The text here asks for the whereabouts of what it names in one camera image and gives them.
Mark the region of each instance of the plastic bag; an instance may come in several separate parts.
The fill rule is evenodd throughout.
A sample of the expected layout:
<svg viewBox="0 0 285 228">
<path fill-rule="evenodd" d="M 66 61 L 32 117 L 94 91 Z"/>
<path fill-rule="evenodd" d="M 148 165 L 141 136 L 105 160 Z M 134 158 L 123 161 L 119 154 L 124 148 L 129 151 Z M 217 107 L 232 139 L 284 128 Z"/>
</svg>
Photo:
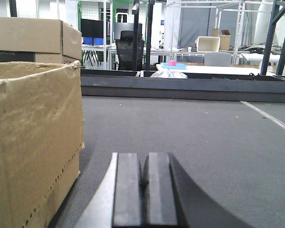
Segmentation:
<svg viewBox="0 0 285 228">
<path fill-rule="evenodd" d="M 169 69 L 156 71 L 151 77 L 164 77 L 164 78 L 188 78 L 187 75 L 181 72 L 172 72 Z"/>
</svg>

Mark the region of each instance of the white tape line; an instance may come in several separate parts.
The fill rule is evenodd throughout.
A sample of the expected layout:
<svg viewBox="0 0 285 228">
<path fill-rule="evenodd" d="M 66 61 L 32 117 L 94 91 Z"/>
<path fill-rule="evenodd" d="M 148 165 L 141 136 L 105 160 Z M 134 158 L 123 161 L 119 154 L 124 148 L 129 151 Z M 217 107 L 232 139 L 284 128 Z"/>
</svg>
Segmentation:
<svg viewBox="0 0 285 228">
<path fill-rule="evenodd" d="M 273 117 L 272 115 L 268 114 L 267 112 L 255 107 L 254 105 L 246 102 L 246 101 L 241 101 L 242 104 L 248 106 L 249 108 L 255 110 L 256 112 L 260 113 L 262 116 L 266 117 L 267 119 L 271 120 L 272 122 L 274 122 L 275 124 L 277 124 L 278 126 L 280 126 L 281 128 L 283 128 L 285 130 L 285 123 L 283 123 L 282 121 L 276 119 L 275 117 Z"/>
</svg>

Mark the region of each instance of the pink object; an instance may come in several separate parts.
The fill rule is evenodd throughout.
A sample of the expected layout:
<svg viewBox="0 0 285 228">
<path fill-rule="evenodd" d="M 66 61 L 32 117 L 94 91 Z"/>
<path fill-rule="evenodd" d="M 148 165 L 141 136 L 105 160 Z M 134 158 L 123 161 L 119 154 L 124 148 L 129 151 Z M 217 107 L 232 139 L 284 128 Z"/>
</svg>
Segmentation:
<svg viewBox="0 0 285 228">
<path fill-rule="evenodd" d="M 170 60 L 169 63 L 168 63 L 168 66 L 171 66 L 171 67 L 176 66 L 176 61 Z"/>
</svg>

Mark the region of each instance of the open cardboard box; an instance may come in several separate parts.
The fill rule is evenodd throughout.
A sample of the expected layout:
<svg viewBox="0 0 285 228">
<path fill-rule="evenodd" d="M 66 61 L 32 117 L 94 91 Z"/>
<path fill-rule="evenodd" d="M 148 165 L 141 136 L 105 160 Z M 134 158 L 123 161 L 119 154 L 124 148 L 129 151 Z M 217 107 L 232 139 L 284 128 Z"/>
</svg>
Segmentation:
<svg viewBox="0 0 285 228">
<path fill-rule="evenodd" d="M 220 37 L 219 49 L 228 51 L 230 47 L 230 38 L 231 38 L 230 31 L 226 29 L 226 30 L 221 30 L 221 32 L 222 35 L 219 34 L 219 28 L 214 28 L 212 30 L 212 36 Z"/>
<path fill-rule="evenodd" d="M 79 62 L 0 63 L 0 228 L 46 228 L 78 176 Z"/>
</svg>

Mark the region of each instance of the gray carpet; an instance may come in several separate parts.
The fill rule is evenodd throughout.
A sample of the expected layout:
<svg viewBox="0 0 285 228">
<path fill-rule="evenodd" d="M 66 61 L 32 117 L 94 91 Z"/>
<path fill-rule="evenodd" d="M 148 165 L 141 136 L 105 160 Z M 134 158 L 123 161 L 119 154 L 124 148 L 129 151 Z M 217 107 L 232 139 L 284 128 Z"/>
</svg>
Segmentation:
<svg viewBox="0 0 285 228">
<path fill-rule="evenodd" d="M 284 104 L 255 105 L 285 121 Z M 233 214 L 256 228 L 285 228 L 285 130 L 249 107 L 238 102 L 83 97 L 83 108 L 82 174 L 50 228 L 73 228 L 112 152 L 136 152 L 141 162 L 148 152 L 173 152 L 188 174 Z"/>
</svg>

